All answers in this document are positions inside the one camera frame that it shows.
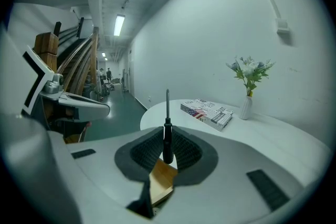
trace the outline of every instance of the white wall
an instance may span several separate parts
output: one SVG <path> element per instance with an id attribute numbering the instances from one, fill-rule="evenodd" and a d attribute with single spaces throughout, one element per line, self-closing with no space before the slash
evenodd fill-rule
<path id="1" fill-rule="evenodd" d="M 271 59 L 276 65 L 254 91 L 254 111 L 331 145 L 336 107 L 332 25 L 320 0 L 275 2 L 288 20 L 290 38 L 276 34 L 269 0 L 169 0 L 133 40 L 135 97 L 149 108 L 164 101 L 169 88 L 171 99 L 240 106 L 245 88 L 225 63 L 235 56 Z"/>
<path id="2" fill-rule="evenodd" d="M 119 60 L 119 74 L 122 75 L 122 70 L 125 69 L 125 72 L 128 72 L 128 54 L 129 54 L 129 50 L 127 49 L 125 50 L 125 52 L 123 53 L 122 57 Z"/>
<path id="3" fill-rule="evenodd" d="M 113 62 L 113 61 L 105 61 L 105 62 L 99 62 L 99 63 L 105 63 L 105 68 L 104 66 L 101 67 L 99 65 L 99 68 L 103 68 L 104 69 L 104 74 L 106 74 L 106 71 L 108 68 L 110 68 L 111 70 L 111 74 L 112 74 L 112 78 L 120 78 L 121 79 L 121 74 L 119 73 L 119 64 L 117 62 Z"/>
<path id="4" fill-rule="evenodd" d="M 19 51 L 23 52 L 26 45 L 34 47 L 38 34 L 54 32 L 56 22 L 62 23 L 62 31 L 78 25 L 78 18 L 76 14 L 64 9 L 37 4 L 14 3 L 9 19 L 8 33 Z"/>
<path id="5" fill-rule="evenodd" d="M 79 38 L 88 38 L 93 33 L 92 19 L 84 19 Z"/>

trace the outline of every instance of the wooden board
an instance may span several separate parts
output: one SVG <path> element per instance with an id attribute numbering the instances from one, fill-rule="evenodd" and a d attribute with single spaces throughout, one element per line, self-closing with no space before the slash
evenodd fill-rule
<path id="1" fill-rule="evenodd" d="M 153 170 L 149 174 L 151 186 L 150 194 L 152 206 L 169 198 L 173 193 L 173 179 L 177 175 L 177 169 L 165 164 L 158 159 Z"/>
<path id="2" fill-rule="evenodd" d="M 39 55 L 45 52 L 57 55 L 58 37 L 53 33 L 43 33 L 36 36 L 34 51 Z"/>
<path id="3" fill-rule="evenodd" d="M 47 64 L 50 69 L 56 73 L 57 71 L 57 56 L 53 54 L 49 54 L 47 52 L 40 54 L 40 58 L 43 62 Z"/>

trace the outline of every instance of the hallway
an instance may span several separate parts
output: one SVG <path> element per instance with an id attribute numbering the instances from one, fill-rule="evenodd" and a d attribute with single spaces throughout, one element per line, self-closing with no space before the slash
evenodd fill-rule
<path id="1" fill-rule="evenodd" d="M 140 131 L 141 117 L 146 111 L 130 93 L 111 91 L 102 103 L 110 107 L 110 114 L 92 122 L 92 126 L 87 129 L 85 141 Z"/>

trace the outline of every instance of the metal shaft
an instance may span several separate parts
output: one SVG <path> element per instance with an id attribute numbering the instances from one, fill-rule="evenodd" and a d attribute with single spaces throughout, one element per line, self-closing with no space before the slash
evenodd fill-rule
<path id="1" fill-rule="evenodd" d="M 166 108 L 167 108 L 167 117 L 166 118 L 169 118 L 169 89 L 167 89 L 167 92 L 166 92 Z"/>

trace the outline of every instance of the blue flower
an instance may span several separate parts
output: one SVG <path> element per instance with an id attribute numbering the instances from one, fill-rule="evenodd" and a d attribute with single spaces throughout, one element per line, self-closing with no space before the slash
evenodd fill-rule
<path id="1" fill-rule="evenodd" d="M 231 69 L 238 69 L 239 68 L 239 65 L 237 64 L 237 62 L 234 62 L 232 65 L 231 65 Z"/>

